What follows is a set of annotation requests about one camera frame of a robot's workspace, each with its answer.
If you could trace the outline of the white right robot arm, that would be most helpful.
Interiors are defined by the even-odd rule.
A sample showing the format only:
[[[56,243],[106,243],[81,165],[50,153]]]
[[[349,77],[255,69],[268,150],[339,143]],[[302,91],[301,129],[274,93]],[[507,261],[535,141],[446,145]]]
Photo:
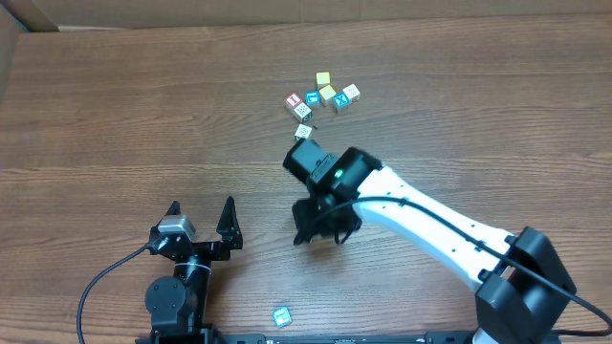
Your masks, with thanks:
[[[292,211],[300,245],[315,236],[343,243],[362,224],[406,238],[473,290],[475,343],[545,343],[576,291],[550,240],[480,224],[409,185],[355,147],[337,156],[315,142],[296,144],[283,162],[309,191]]]

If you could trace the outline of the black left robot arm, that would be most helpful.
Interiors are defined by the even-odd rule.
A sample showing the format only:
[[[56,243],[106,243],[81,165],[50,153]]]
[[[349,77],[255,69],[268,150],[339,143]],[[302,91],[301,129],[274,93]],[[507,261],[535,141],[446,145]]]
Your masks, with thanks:
[[[228,261],[243,247],[234,199],[228,197],[220,215],[217,241],[197,242],[195,227],[175,201],[150,229],[146,249],[174,263],[173,273],[152,282],[144,297],[151,315],[151,332],[140,343],[212,343],[212,328],[204,322],[211,264]]]

